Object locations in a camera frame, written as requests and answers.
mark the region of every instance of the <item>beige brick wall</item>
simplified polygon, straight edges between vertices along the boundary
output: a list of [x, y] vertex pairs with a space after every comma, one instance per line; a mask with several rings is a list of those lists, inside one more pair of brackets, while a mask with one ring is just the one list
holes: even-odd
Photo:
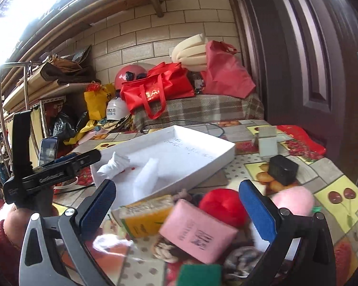
[[171, 62], [169, 48], [198, 33], [225, 41], [240, 52], [229, 0], [161, 0], [164, 17], [152, 5], [129, 9], [100, 22], [59, 45], [54, 52], [69, 54], [92, 44], [91, 64], [101, 82], [114, 82], [126, 64]]

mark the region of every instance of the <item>table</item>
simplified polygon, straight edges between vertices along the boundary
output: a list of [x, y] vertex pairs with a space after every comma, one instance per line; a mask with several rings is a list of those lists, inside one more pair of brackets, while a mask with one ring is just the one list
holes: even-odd
[[[254, 181], [256, 174], [262, 172], [260, 166], [264, 161], [257, 149], [250, 145], [253, 135], [258, 132], [258, 126], [268, 123], [264, 120], [239, 120], [215, 124], [224, 129], [224, 139], [236, 144], [235, 159], [190, 193], [206, 193], [215, 188], [238, 190], [242, 180], [251, 179], [262, 193], [273, 194], [275, 191], [270, 187]], [[214, 136], [221, 134], [220, 128], [216, 125], [198, 124], [187, 127]], [[79, 145], [74, 151], [83, 153], [94, 148], [106, 149], [141, 135], [140, 132], [103, 134]], [[313, 158], [290, 155], [289, 141], [296, 140], [277, 130], [279, 154], [299, 164], [295, 185], [302, 185], [314, 194], [315, 205], [327, 219], [335, 249], [344, 246], [351, 249], [351, 257], [347, 259], [350, 262], [347, 274], [349, 278], [358, 266], [358, 188], [327, 158], [315, 155]], [[64, 196], [66, 198], [59, 203], [77, 207], [85, 196], [93, 192], [94, 188], [76, 192]], [[154, 237], [127, 240], [124, 230], [111, 217], [105, 219], [101, 227], [104, 234], [113, 236], [108, 236], [106, 246], [102, 246], [103, 252], [96, 250], [93, 255], [115, 285], [168, 285], [170, 278], [179, 270], [178, 265], [167, 264], [152, 255], [150, 248]], [[69, 272], [73, 279], [79, 281], [79, 276], [73, 270]]]

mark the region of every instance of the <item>brown wooden door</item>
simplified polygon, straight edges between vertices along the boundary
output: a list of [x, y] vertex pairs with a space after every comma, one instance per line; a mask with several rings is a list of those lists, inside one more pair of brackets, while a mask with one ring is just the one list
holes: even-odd
[[358, 15], [347, 0], [232, 0], [272, 124], [304, 128], [358, 179]]

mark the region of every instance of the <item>red tote bag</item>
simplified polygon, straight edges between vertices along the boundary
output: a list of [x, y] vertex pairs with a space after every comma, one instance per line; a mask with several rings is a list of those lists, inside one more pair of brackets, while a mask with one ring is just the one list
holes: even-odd
[[[147, 77], [132, 82], [123, 82], [121, 98], [131, 113], [143, 106], [150, 119], [157, 119], [166, 109], [166, 100], [195, 96], [194, 89], [187, 78], [187, 69], [180, 63], [164, 62], [152, 68]], [[161, 109], [152, 113], [149, 102], [161, 102]]]
[[246, 98], [256, 87], [247, 70], [234, 56], [235, 47], [224, 42], [209, 41], [206, 45], [207, 71], [201, 72], [204, 79], [204, 94], [221, 94]]

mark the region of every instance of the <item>white box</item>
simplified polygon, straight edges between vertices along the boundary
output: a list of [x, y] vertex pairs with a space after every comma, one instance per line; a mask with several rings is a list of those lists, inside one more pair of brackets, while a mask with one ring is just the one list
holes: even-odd
[[152, 193], [143, 199], [195, 187], [234, 160], [235, 144], [196, 130], [171, 126], [102, 150], [101, 160], [90, 166], [96, 186], [102, 183], [96, 172], [110, 160], [113, 152], [131, 161], [123, 173], [113, 177], [117, 196], [111, 209], [115, 210], [142, 200], [134, 199], [132, 188], [150, 158], [159, 159], [159, 178]]

